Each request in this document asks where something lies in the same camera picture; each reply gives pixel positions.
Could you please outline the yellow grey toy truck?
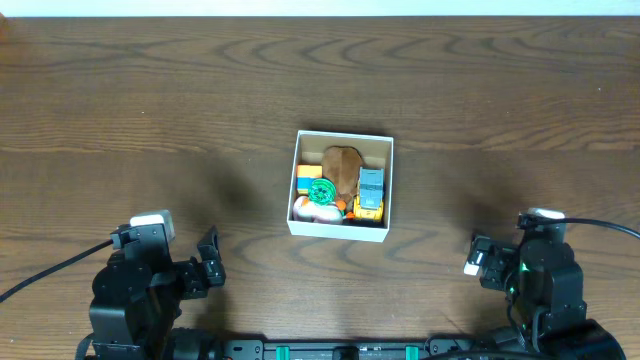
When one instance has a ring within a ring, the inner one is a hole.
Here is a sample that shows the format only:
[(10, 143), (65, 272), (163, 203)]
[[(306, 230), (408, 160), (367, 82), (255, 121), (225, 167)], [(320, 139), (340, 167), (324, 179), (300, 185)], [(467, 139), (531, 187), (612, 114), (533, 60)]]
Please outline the yellow grey toy truck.
[(381, 222), (384, 213), (384, 170), (360, 168), (358, 194), (354, 200), (354, 218)]

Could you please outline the pink duck figurine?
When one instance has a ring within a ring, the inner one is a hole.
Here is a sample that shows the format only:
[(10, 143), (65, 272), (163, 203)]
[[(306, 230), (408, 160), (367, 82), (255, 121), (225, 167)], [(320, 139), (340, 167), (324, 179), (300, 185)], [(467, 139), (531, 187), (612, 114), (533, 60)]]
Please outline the pink duck figurine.
[(292, 207), (295, 221), (340, 225), (346, 219), (346, 214), (336, 203), (319, 205), (308, 196), (300, 196)]

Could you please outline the multicoloured puzzle cube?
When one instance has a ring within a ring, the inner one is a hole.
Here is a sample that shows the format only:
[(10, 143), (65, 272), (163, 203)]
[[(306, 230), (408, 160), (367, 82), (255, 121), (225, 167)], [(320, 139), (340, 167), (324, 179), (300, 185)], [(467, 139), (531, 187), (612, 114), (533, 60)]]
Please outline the multicoloured puzzle cube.
[(296, 166), (296, 191), (299, 195), (307, 195), (311, 184), (322, 178), (321, 165), (297, 165)]

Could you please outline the green round spinner toy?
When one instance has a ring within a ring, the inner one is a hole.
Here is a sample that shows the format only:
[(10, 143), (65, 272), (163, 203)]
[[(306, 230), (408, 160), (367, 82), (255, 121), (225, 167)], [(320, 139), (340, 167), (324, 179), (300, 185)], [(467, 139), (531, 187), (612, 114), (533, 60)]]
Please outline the green round spinner toy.
[(315, 179), (309, 187), (308, 197), (316, 205), (328, 205), (336, 198), (336, 187), (328, 179)]

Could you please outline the white cardboard box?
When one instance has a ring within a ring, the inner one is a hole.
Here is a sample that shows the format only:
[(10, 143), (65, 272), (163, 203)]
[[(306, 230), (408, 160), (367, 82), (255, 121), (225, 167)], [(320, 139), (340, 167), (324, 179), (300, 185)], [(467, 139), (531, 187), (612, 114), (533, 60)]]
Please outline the white cardboard box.
[[(366, 168), (384, 170), (383, 218), (381, 225), (332, 225), (297, 221), (293, 205), (297, 198), (297, 169), (301, 164), (319, 164), (331, 146), (353, 147), (359, 151)], [(296, 137), (290, 175), (286, 222), (292, 235), (382, 243), (391, 227), (393, 193), (394, 139), (386, 136), (299, 130)]]

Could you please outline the brown plush toy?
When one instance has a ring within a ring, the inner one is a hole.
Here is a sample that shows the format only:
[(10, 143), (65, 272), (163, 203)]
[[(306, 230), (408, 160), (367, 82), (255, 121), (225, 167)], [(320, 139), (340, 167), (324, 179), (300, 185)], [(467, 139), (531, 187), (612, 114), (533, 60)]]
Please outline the brown plush toy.
[(329, 147), (321, 161), (323, 177), (333, 183), (336, 198), (349, 203), (357, 194), (363, 159), (353, 147)]

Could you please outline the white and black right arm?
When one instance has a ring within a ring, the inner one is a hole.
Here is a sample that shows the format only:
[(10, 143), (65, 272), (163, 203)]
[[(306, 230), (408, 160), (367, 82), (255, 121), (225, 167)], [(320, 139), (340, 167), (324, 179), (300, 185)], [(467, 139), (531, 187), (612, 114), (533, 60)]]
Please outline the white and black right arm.
[(519, 245), (471, 240), (464, 273), (503, 291), (521, 318), (512, 330), (525, 351), (555, 359), (623, 359), (618, 341), (587, 317), (584, 276), (561, 234), (527, 231)]

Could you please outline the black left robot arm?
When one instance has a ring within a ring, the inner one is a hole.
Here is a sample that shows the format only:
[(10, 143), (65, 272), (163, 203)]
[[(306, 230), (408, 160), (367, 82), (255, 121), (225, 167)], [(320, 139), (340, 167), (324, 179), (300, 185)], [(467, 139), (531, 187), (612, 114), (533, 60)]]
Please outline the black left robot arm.
[(110, 234), (115, 252), (94, 278), (89, 307), (93, 332), (77, 359), (220, 360), (223, 346), (204, 330), (176, 328), (180, 303), (205, 298), (226, 273), (211, 227), (197, 244), (198, 258), (173, 261), (166, 227), (121, 225)]

